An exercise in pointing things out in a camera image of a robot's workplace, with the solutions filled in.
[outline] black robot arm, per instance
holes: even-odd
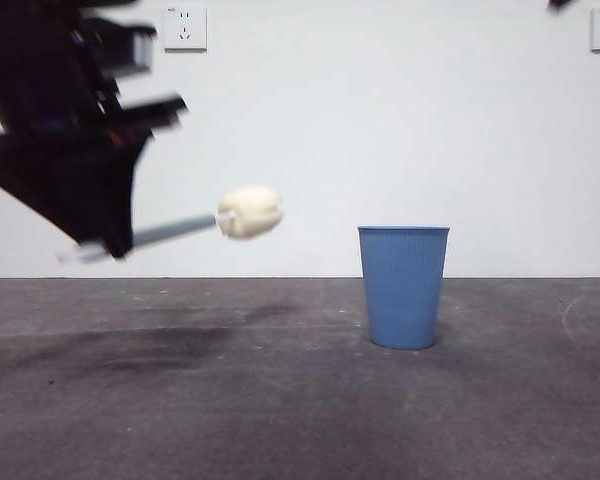
[[[549,7],[560,10],[562,7],[571,3],[572,0],[549,0]]]
[[[93,16],[133,0],[0,0],[0,187],[79,243],[133,247],[135,164],[179,96],[123,109],[116,78],[147,71],[155,30]]]

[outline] concrete floor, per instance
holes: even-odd
[[[0,280],[0,479],[600,480],[600,279]]]

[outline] gray rod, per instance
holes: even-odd
[[[215,226],[215,215],[203,215],[200,217],[189,218],[187,220],[170,223],[168,225],[152,227],[136,232],[136,234],[133,236],[133,246],[141,247],[142,245],[147,245],[148,243],[168,240],[173,237],[179,237],[180,235],[185,235],[187,233],[195,232],[197,230],[204,230],[206,228]]]

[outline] white wall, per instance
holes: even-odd
[[[161,0],[109,9],[160,28]],[[0,277],[356,276],[359,224],[447,224],[447,276],[600,275],[600,55],[544,0],[208,0],[206,54],[120,83],[191,113],[139,163],[134,223],[276,186],[287,217],[66,266],[70,240],[0,191]]]

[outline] blue trash can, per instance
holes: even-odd
[[[417,350],[433,345],[448,227],[361,226],[371,340]]]

